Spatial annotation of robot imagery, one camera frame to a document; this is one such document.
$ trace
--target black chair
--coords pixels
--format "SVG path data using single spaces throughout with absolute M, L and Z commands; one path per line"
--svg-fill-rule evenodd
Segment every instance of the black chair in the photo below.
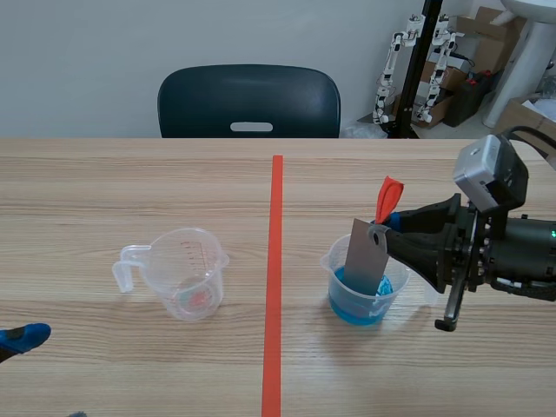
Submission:
M 181 69 L 158 94 L 162 137 L 338 137 L 340 94 L 320 71 L 278 65 Z M 271 131 L 235 131 L 238 122 Z

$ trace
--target plastic measuring cup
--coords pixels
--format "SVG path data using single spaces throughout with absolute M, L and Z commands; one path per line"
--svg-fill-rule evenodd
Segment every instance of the plastic measuring cup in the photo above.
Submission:
M 410 269 L 394 258 L 388 259 L 378 294 L 364 295 L 348 288 L 341 280 L 351 235 L 340 238 L 321 259 L 328 271 L 328 298 L 334 312 L 351 324 L 368 326 L 380 322 L 409 282 Z
M 112 272 L 120 291 L 133 290 L 131 269 L 139 268 L 147 285 L 176 318 L 200 320 L 222 302 L 222 269 L 229 258 L 213 235 L 201 228 L 181 228 L 147 246 L 122 249 Z

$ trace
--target black metal pole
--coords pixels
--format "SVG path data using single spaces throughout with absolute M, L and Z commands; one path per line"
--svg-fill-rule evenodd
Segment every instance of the black metal pole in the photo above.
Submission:
M 406 81 L 403 84 L 403 91 L 400 96 L 400 106 L 396 114 L 396 120 L 387 129 L 388 137 L 392 138 L 418 138 L 411 127 L 411 117 L 414 111 L 415 97 L 425 63 L 427 62 L 428 51 L 434 37 L 434 29 L 440 16 L 442 3 L 444 0 L 426 0 L 423 7 L 423 15 L 426 17 L 423 32 L 414 47 L 411 55 L 409 68 L 407 69 Z

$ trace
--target wooden table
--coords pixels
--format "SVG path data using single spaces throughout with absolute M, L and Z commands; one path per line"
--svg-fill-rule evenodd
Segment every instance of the wooden table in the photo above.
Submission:
M 46 321 L 36 351 L 0 366 L 0 415 L 251 417 L 261 378 L 271 160 L 285 155 L 282 415 L 539 416 L 556 408 L 556 307 L 480 288 L 458 330 L 434 329 L 415 279 L 376 328 L 330 311 L 319 259 L 385 175 L 401 209 L 448 198 L 468 141 L 0 140 L 0 317 Z M 531 217 L 550 219 L 556 174 L 525 145 Z M 118 251 L 208 229 L 231 258 L 224 302 L 194 324 L 138 282 Z

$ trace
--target chair handle hole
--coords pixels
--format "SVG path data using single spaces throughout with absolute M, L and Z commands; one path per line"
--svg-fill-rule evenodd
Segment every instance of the chair handle hole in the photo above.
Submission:
M 235 122 L 230 125 L 234 132 L 272 132 L 272 123 L 258 122 Z

